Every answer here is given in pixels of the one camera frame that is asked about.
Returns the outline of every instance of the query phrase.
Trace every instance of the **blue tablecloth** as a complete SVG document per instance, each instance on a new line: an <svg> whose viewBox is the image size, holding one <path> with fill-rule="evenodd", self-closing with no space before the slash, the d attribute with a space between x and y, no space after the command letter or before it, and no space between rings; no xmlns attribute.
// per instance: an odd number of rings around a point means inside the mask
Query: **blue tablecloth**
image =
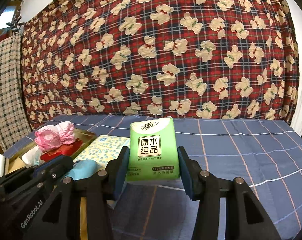
<svg viewBox="0 0 302 240"><path fill-rule="evenodd" d="M71 121L97 135L129 137L132 122L145 116L59 116L47 124ZM302 139L283 121L175 119L178 146L216 177L243 177L265 207L282 239L302 226ZM11 157L34 138L18 141ZM126 187L111 213L115 239L190 240L198 202L185 194L181 180ZM224 239L225 201L221 199L219 240Z"/></svg>

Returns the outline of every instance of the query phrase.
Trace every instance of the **plaid curtain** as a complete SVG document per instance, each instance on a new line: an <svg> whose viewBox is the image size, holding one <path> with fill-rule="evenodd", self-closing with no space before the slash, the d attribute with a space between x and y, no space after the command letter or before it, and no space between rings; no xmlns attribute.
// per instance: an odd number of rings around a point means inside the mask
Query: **plaid curtain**
<svg viewBox="0 0 302 240"><path fill-rule="evenodd" d="M21 98L21 37L0 42L0 145L3 151L31 132Z"/></svg>
<svg viewBox="0 0 302 240"><path fill-rule="evenodd" d="M298 49L286 0L54 0L27 23L34 128L60 114L284 119Z"/></svg>

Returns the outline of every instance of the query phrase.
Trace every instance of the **yellow and blue package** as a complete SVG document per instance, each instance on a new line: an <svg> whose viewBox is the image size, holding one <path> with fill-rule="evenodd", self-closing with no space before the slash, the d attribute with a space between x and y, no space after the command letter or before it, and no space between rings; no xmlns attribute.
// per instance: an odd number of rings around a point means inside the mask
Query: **yellow and blue package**
<svg viewBox="0 0 302 240"><path fill-rule="evenodd" d="M129 145L130 138L100 135L74 159L74 162L94 160L98 164L98 170L102 170L110 160L118 157L123 146Z"/></svg>

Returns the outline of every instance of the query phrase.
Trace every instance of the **checkered cloth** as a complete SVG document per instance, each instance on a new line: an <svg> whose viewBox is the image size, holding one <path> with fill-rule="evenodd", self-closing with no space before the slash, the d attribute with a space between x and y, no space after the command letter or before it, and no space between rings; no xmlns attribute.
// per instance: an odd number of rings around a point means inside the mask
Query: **checkered cloth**
<svg viewBox="0 0 302 240"><path fill-rule="evenodd" d="M285 0L54 0L25 25L30 124L59 114L284 119L298 52Z"/></svg>
<svg viewBox="0 0 302 240"><path fill-rule="evenodd" d="M0 42L0 145L5 151L31 132L22 103L21 37Z"/></svg>
<svg viewBox="0 0 302 240"><path fill-rule="evenodd" d="M146 116L58 116L46 124L71 121L99 135L130 136L132 122ZM240 176L276 225L282 239L302 227L302 139L284 121L174 119L177 146L218 178ZM13 145L6 157L34 139L34 132ZM115 240L190 240L198 210L182 181L157 186L127 185L111 214ZM225 201L221 200L218 240L224 239Z"/></svg>

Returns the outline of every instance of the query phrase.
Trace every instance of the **screw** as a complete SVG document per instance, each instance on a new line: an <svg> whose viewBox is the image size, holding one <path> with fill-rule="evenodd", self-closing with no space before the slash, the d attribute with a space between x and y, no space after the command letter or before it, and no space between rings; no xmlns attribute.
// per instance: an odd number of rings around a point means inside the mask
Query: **screw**
<svg viewBox="0 0 302 240"><path fill-rule="evenodd" d="M100 171L98 171L98 175L103 177L103 176L107 175L107 171L106 170L100 170Z"/></svg>
<svg viewBox="0 0 302 240"><path fill-rule="evenodd" d="M208 171L204 170L204 171L200 171L200 175L202 177L208 177L210 175L210 173Z"/></svg>
<svg viewBox="0 0 302 240"><path fill-rule="evenodd" d="M65 177L62 181L64 184L68 184L72 181L72 179L70 177Z"/></svg>
<svg viewBox="0 0 302 240"><path fill-rule="evenodd" d="M235 179L235 182L238 183L238 184L242 184L242 183L244 183L244 179L242 179L241 177L237 177Z"/></svg>

